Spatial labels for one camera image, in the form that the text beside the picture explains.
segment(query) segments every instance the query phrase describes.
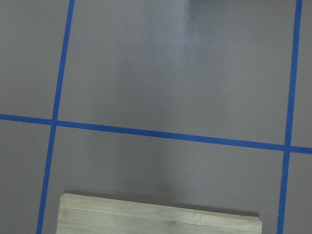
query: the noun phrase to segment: blue tape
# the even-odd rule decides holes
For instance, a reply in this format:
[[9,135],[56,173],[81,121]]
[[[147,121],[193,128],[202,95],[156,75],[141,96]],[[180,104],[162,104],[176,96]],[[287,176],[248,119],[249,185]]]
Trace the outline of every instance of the blue tape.
[[113,126],[105,126],[105,125],[97,125],[97,124],[61,121],[61,120],[58,120],[57,125],[60,127],[79,128],[79,129],[95,130],[95,131],[102,131],[102,132],[111,132],[111,133],[122,133],[122,134],[132,134],[132,135],[148,136],[148,137],[187,140],[187,141],[196,141],[196,142],[204,142],[204,143],[211,143],[211,144],[266,149],[266,150],[277,150],[277,151],[284,150],[284,146],[278,145],[278,144],[244,141],[244,140],[233,140],[233,139],[216,138],[216,137],[209,137],[209,136],[196,136],[196,135],[188,135],[188,134],[180,134],[180,133],[158,132],[158,131],[151,131],[151,130],[122,128],[122,127],[113,127]]
[[297,0],[295,17],[294,17],[294,26],[293,26],[292,65],[291,65],[291,76],[290,76],[289,93],[288,93],[288,108],[287,108],[287,119],[286,119],[285,144],[284,144],[285,149],[284,149],[284,155],[283,155],[283,171],[282,171],[280,196],[279,196],[279,208],[278,208],[278,219],[277,219],[277,230],[276,230],[277,234],[283,234],[283,230],[284,230],[287,183],[288,183],[288,169],[289,169],[291,143],[292,143],[292,131],[293,131],[293,110],[294,110],[294,100],[295,100],[296,80],[297,80],[301,9],[302,9],[302,0]]
[[291,147],[291,152],[312,155],[312,148],[300,147],[300,146],[292,146]]
[[[26,122],[26,123],[43,124],[43,125],[51,125],[52,123],[50,119],[45,119],[45,118],[14,116],[14,115],[6,115],[6,114],[0,114],[0,120]],[[226,138],[216,138],[216,137],[209,137],[209,136],[196,136],[196,135],[187,135],[187,134],[178,134],[178,133],[157,132],[157,131],[149,131],[149,130],[105,126],[105,125],[68,122],[68,121],[60,121],[60,120],[57,121],[57,126],[78,128],[78,129],[88,129],[88,130],[103,131],[103,132],[126,133],[126,134],[133,134],[133,135],[137,135],[137,133],[139,133],[138,135],[147,136],[147,137],[164,137],[168,139],[189,140],[189,141],[195,141],[195,142],[204,142],[204,143],[212,143],[212,144],[214,143],[214,144],[220,144],[220,145],[224,144],[224,145],[242,146],[242,147],[256,148],[256,149],[284,151],[283,145],[253,142],[253,141],[234,140],[234,139],[226,139]],[[312,155],[312,148],[301,147],[301,146],[291,146],[290,152]]]
[[45,118],[33,118],[33,117],[25,117],[25,116],[13,116],[13,115],[0,114],[0,119],[16,121],[16,122],[51,125],[51,120],[45,119]]
[[74,4],[75,4],[75,0],[69,1],[66,26],[65,26],[64,38],[63,38],[63,46],[62,46],[62,52],[61,52],[61,57],[60,57],[59,70],[58,70],[58,81],[57,81],[57,87],[56,87],[56,92],[55,92],[47,158],[45,162],[44,175],[43,175],[43,183],[42,183],[42,190],[41,190],[41,199],[40,199],[36,234],[41,234],[42,227],[43,227],[45,204],[46,204],[48,187],[49,187],[52,154],[53,154],[53,147],[54,147],[55,134],[56,134],[56,128],[57,128],[57,120],[58,120],[58,115],[59,115],[59,103],[60,103],[60,97],[61,97],[61,92],[62,92],[62,84],[63,84],[63,78],[64,78],[64,70],[65,70],[65,64],[66,64],[70,28],[71,28],[71,23],[72,23],[72,18],[73,18]]

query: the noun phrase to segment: wood grain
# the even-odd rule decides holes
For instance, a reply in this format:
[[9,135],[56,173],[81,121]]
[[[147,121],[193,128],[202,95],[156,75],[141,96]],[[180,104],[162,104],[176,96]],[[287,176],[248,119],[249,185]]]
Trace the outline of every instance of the wood grain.
[[57,234],[260,234],[257,217],[64,194]]

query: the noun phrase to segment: gray surface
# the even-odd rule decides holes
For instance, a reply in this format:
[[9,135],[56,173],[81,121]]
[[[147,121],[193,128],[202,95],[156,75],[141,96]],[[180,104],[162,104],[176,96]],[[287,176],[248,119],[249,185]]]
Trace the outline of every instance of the gray surface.
[[285,234],[312,233],[312,155],[292,154]]
[[0,233],[37,227],[49,126],[0,120]]
[[56,230],[59,197],[97,195],[231,214],[277,224],[282,153],[58,128],[44,223]]
[[301,20],[292,145],[312,147],[312,1],[304,1]]
[[[67,6],[1,1],[1,114],[51,117]],[[59,118],[283,144],[294,7],[77,0]],[[307,147],[311,12],[305,1],[292,141]],[[0,233],[35,233],[48,136],[49,126],[0,121]],[[274,234],[281,160],[269,150],[58,128],[44,233],[56,229],[59,196],[72,192],[259,215],[263,234]],[[311,163],[292,154],[285,234],[311,233]]]
[[1,0],[0,113],[52,117],[67,5]]
[[293,0],[77,1],[59,118],[283,144],[293,18]]

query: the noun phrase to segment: blue tape line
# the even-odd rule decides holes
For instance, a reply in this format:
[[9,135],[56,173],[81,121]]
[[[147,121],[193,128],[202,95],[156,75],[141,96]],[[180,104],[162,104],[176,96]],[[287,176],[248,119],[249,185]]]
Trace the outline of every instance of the blue tape line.
[[0,114],[0,119],[9,120],[9,121],[16,121],[16,122],[51,125],[51,120],[45,119],[45,118],[33,118],[33,117],[25,117],[25,116],[14,116],[14,115]]
[[61,97],[61,92],[62,92],[62,84],[63,84],[63,78],[64,78],[64,70],[65,70],[70,28],[71,28],[71,23],[72,23],[72,18],[73,18],[74,4],[75,4],[75,0],[69,1],[66,26],[65,26],[64,38],[63,38],[62,53],[61,53],[61,58],[60,58],[60,63],[59,63],[59,70],[58,70],[58,81],[57,81],[57,87],[56,87],[56,92],[55,92],[47,158],[45,162],[44,175],[43,175],[43,183],[42,183],[42,190],[41,190],[41,199],[40,199],[36,234],[41,234],[42,227],[43,227],[43,219],[44,219],[45,204],[46,204],[48,187],[49,187],[49,177],[50,177],[50,169],[51,169],[51,162],[52,162],[52,155],[53,155],[53,147],[54,147],[55,134],[56,134],[56,128],[57,128],[57,120],[58,120],[58,115],[59,115],[59,103],[60,103],[60,97]]
[[292,146],[291,147],[291,152],[312,155],[312,148],[300,147],[300,146]]
[[285,208],[287,197],[287,183],[288,183],[288,169],[291,153],[292,143],[292,131],[293,131],[293,110],[296,91],[296,79],[297,79],[297,66],[298,66],[298,53],[299,53],[299,35],[300,35],[300,21],[301,21],[301,9],[302,0],[297,0],[296,10],[293,26],[293,39],[292,39],[292,65],[291,76],[288,93],[288,108],[286,119],[286,131],[285,131],[285,149],[283,155],[283,172],[280,187],[278,219],[277,219],[277,234],[283,234],[284,220],[285,220]]
[[102,131],[102,132],[111,132],[111,133],[122,133],[122,134],[132,134],[132,135],[148,136],[148,137],[187,140],[187,141],[196,141],[196,142],[204,142],[204,143],[212,143],[212,144],[266,149],[266,150],[277,150],[277,151],[284,150],[284,146],[278,145],[278,144],[244,141],[244,140],[233,140],[233,139],[216,138],[216,137],[209,137],[209,136],[196,136],[196,135],[188,135],[188,134],[180,134],[180,133],[158,132],[158,131],[151,131],[151,130],[122,128],[122,127],[113,127],[113,126],[106,126],[106,125],[61,121],[61,120],[58,120],[57,125],[60,127],[79,128],[79,129],[95,130],[95,131]]
[[[14,115],[6,115],[6,114],[0,114],[0,120],[44,124],[44,125],[51,125],[51,123],[52,123],[52,121],[50,119],[45,119],[45,118],[14,116]],[[112,126],[105,126],[105,125],[68,122],[68,121],[60,121],[60,120],[57,121],[57,126],[69,127],[69,128],[78,128],[78,129],[96,130],[96,131],[103,131],[103,132],[127,133],[127,134],[133,134],[133,135],[136,135],[136,132],[134,130],[137,130],[139,133],[141,133],[142,131],[146,132],[145,134],[139,134],[140,136],[147,136],[147,137],[164,137],[164,136],[167,136],[165,138],[189,140],[189,141],[204,142],[204,143],[214,143],[214,144],[220,144],[220,145],[230,142],[231,144],[226,144],[226,145],[244,146],[244,147],[256,148],[256,149],[284,151],[284,148],[283,148],[284,146],[278,145],[278,144],[261,143],[261,142],[253,142],[253,141],[243,141],[243,140],[233,140],[233,139],[216,138],[216,137],[208,137],[208,136],[196,136],[196,135],[187,135],[187,134],[156,132],[156,131],[149,131],[149,130],[112,127]],[[301,146],[291,146],[290,152],[312,155],[312,148],[301,147]]]

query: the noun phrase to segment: bamboo board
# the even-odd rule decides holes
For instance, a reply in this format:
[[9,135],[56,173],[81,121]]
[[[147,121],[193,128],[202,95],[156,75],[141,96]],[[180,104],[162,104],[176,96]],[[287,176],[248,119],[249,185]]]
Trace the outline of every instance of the bamboo board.
[[63,194],[57,234],[260,234],[257,217]]

